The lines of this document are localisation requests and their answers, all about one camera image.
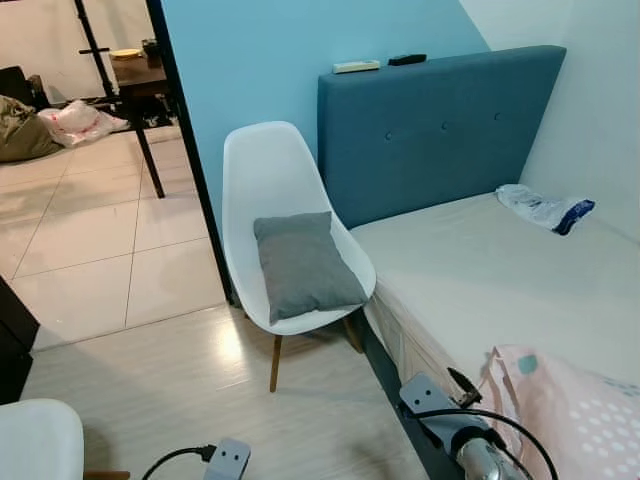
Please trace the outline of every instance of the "wooden table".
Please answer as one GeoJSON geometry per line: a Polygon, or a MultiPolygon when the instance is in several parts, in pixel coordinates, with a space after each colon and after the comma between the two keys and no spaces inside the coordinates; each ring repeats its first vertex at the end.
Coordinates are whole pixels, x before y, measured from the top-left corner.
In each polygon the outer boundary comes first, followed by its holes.
{"type": "Polygon", "coordinates": [[[149,142],[147,142],[147,137],[144,134],[144,120],[137,108],[137,99],[152,97],[156,94],[169,93],[169,85],[164,69],[162,65],[159,65],[157,68],[149,68],[147,59],[143,57],[126,60],[112,58],[111,65],[116,74],[120,98],[122,99],[124,108],[129,113],[131,126],[138,137],[138,142],[144,155],[144,161],[149,169],[153,186],[156,189],[158,198],[163,198],[164,190],[162,189],[162,183],[160,183],[158,169],[151,155],[149,142]]]}

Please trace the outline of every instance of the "bed frame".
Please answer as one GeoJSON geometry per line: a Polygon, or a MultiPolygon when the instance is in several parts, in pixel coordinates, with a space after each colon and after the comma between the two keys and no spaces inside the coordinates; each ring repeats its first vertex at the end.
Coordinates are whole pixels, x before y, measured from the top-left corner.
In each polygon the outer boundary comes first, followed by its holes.
{"type": "MultiPolygon", "coordinates": [[[[517,183],[565,54],[527,47],[320,77],[318,166],[344,225],[517,183]]],[[[354,317],[395,406],[397,369],[362,310],[354,317]]],[[[418,423],[396,413],[430,478],[464,478],[418,423]]]]}

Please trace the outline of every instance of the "white mattress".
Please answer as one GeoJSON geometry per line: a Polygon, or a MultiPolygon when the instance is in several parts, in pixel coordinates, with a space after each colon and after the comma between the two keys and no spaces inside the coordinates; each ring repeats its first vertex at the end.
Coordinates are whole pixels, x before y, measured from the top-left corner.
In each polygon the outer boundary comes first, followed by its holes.
{"type": "Polygon", "coordinates": [[[378,275],[365,313],[407,380],[477,380],[494,345],[522,344],[640,382],[637,243],[588,217],[566,237],[493,194],[352,231],[378,275]]]}

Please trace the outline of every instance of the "black table leg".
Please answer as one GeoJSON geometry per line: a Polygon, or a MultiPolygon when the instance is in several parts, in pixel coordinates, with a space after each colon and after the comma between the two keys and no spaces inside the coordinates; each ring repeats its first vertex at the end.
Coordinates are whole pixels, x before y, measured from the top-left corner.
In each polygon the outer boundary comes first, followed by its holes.
{"type": "Polygon", "coordinates": [[[129,114],[133,129],[135,130],[136,136],[138,137],[138,143],[140,144],[140,148],[142,149],[144,161],[146,162],[147,168],[149,169],[149,175],[151,175],[153,186],[156,189],[158,198],[164,198],[164,190],[162,189],[162,183],[160,183],[158,169],[156,168],[156,164],[153,162],[153,156],[151,155],[149,142],[147,142],[147,137],[144,134],[143,120],[141,116],[138,115],[138,110],[136,109],[133,102],[129,103],[129,114]]]}

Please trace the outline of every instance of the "pink pillow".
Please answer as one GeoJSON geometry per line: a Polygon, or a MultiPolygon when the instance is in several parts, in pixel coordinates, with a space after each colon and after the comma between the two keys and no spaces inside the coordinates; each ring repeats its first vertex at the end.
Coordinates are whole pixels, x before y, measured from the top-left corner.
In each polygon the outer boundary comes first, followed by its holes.
{"type": "MultiPolygon", "coordinates": [[[[590,373],[533,348],[493,350],[481,408],[509,416],[545,447],[562,480],[640,479],[640,387],[590,373]]],[[[533,477],[550,478],[525,438],[500,432],[533,477]]]]}

